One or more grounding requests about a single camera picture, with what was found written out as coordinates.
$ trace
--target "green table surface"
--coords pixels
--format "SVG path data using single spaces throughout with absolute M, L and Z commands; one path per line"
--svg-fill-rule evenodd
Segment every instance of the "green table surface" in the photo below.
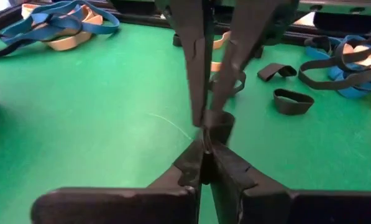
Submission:
M 75 50 L 33 44 L 0 58 L 0 224 L 30 223 L 32 202 L 49 190 L 145 187 L 170 166 L 197 132 L 173 33 L 122 24 Z M 213 54 L 220 60 L 222 50 Z M 226 105 L 237 119 L 230 147 L 294 189 L 371 190 L 371 95 L 348 100 L 295 77 L 256 76 L 271 62 L 308 60 L 302 47 L 280 44 L 249 64 L 245 89 Z M 309 74 L 327 79 L 325 70 Z M 276 88 L 315 104 L 282 115 Z M 200 223 L 217 223 L 209 187 L 202 198 Z

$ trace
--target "rubber band pile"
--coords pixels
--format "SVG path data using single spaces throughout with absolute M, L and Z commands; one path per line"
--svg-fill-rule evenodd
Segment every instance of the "rubber band pile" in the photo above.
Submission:
M 7 45 L 0 50 L 0 57 L 38 41 L 54 50 L 73 49 L 93 34 L 115 33 L 120 24 L 111 13 L 82 0 L 45 6 L 23 4 L 22 17 L 0 32 L 0 39 Z M 111 24 L 103 25 L 103 19 Z

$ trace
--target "green mat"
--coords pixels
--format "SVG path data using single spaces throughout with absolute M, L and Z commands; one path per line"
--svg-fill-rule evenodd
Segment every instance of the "green mat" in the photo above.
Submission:
M 0 58 L 0 224 L 30 223 L 32 202 L 55 188 L 145 187 L 195 136 L 174 31 L 121 27 L 75 50 L 33 44 Z M 245 89 L 227 104 L 237 119 L 230 147 L 291 188 L 371 190 L 371 95 L 348 100 L 295 77 L 257 78 L 271 62 L 307 60 L 302 47 L 277 45 L 250 63 Z M 303 116 L 279 114 L 276 88 L 315 104 Z M 206 186 L 200 223 L 217 223 Z

